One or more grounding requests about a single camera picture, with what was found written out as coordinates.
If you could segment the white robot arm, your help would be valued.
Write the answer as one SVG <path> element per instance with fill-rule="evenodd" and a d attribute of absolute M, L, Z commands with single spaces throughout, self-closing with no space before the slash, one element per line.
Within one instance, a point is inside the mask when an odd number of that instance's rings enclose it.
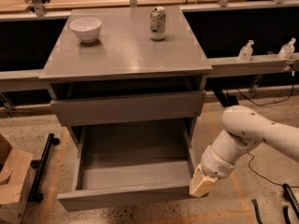
<path fill-rule="evenodd" d="M 193 197 L 203 197 L 219 179 L 226 178 L 238 159 L 261 143 L 299 161 L 299 129 L 274 122 L 256 111 L 233 105 L 222 114 L 223 130 L 209 145 L 194 170 L 189 187 Z"/>

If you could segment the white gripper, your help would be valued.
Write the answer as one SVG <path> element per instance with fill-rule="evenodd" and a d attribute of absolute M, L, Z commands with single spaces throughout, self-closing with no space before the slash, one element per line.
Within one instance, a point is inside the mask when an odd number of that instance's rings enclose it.
<path fill-rule="evenodd" d="M 202 154 L 201 164 L 194 170 L 189 194 L 193 197 L 203 197 L 216 187 L 218 178 L 226 178 L 235 166 L 222 159 L 208 146 Z"/>

